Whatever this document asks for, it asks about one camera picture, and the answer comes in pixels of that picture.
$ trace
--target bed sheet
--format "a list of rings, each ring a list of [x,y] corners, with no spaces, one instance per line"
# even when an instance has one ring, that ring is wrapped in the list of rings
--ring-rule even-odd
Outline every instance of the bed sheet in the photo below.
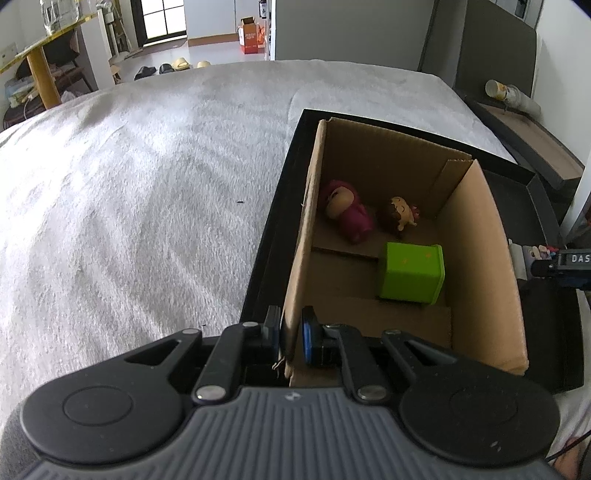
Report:
[[[0,432],[32,390],[185,327],[238,321],[304,108],[512,160],[439,78],[323,61],[156,76],[0,134]]]

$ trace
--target label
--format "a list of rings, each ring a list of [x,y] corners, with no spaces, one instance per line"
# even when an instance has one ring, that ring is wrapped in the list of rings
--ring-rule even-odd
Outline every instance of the label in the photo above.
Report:
[[[567,265],[580,265],[580,264],[591,264],[591,253],[578,253],[578,254],[567,254],[566,255]]]

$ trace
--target glass jar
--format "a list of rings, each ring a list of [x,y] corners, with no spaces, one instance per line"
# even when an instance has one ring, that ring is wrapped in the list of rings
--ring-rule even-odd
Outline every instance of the glass jar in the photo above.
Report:
[[[40,0],[43,23],[48,35],[80,19],[80,0]]]

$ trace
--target wooden table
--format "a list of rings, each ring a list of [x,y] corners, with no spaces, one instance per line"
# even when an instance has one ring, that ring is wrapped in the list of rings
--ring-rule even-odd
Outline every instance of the wooden table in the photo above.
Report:
[[[25,48],[22,52],[16,55],[11,61],[9,61],[6,65],[0,67],[0,74],[4,73],[10,67],[12,67],[17,62],[21,61],[25,57],[29,62],[29,66],[31,67],[31,74],[33,75],[33,79],[35,80],[35,87],[39,92],[39,96],[41,97],[41,101],[43,101],[43,105],[47,110],[53,108],[59,104],[61,104],[60,94],[57,91],[56,83],[53,80],[53,76],[49,70],[49,65],[47,64],[47,59],[45,57],[45,52],[43,51],[43,47],[47,45],[52,40],[55,40],[58,37],[61,37],[64,33],[73,30],[74,28],[82,25],[85,22],[88,22],[92,18],[96,17],[97,13],[92,13],[89,15],[85,15],[78,22],[73,23],[72,25],[68,25],[61,30],[58,30],[52,35],[48,35],[45,38],[42,38],[38,42],[35,42],[33,45]]]

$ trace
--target baseboard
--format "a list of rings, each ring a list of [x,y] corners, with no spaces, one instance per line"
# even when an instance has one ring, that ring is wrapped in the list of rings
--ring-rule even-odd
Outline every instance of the baseboard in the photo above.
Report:
[[[237,33],[228,33],[225,35],[212,35],[211,37],[189,38],[189,47],[198,45],[209,45],[211,43],[224,43],[228,41],[238,41]]]

